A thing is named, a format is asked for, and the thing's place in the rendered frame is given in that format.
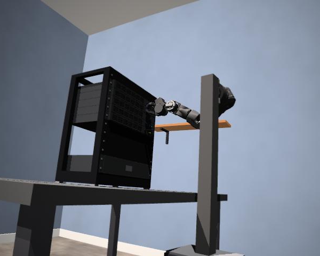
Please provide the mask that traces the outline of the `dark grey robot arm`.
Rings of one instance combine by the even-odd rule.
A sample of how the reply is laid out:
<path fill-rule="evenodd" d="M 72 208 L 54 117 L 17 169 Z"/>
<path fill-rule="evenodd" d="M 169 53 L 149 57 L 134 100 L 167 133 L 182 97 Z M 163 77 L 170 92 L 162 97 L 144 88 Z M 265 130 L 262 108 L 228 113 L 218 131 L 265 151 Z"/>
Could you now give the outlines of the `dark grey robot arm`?
<path fill-rule="evenodd" d="M 224 87 L 220 84 L 219 80 L 219 117 L 223 114 L 226 110 L 233 107 L 235 104 L 235 97 L 233 96 L 230 88 Z M 188 107 L 178 103 L 176 101 L 168 101 L 167 103 L 172 102 L 173 106 L 171 108 L 166 107 L 168 112 L 173 112 L 173 114 L 178 115 L 184 119 L 194 128 L 199 129 L 200 127 L 200 113 L 195 110 L 191 110 Z M 166 103 L 166 104 L 167 104 Z M 198 123 L 197 123 L 198 121 Z"/>

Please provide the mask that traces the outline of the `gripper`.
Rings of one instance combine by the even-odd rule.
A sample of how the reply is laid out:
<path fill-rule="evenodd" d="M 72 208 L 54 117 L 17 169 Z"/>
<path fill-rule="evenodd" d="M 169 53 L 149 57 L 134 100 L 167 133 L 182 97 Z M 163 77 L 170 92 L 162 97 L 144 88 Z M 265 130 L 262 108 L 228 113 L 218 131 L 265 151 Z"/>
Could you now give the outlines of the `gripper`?
<path fill-rule="evenodd" d="M 152 106 L 155 106 L 155 108 L 154 108 L 155 112 L 148 110 L 148 109 L 152 109 L 151 108 Z M 157 98 L 155 100 L 155 103 L 150 102 L 149 104 L 146 105 L 146 107 L 148 108 L 146 110 L 146 112 L 151 114 L 151 115 L 155 115 L 155 116 L 166 116 L 168 114 L 168 110 L 167 110 L 166 107 L 171 108 L 172 106 L 173 106 L 172 102 L 169 102 L 169 103 L 166 104 L 164 99 Z"/>

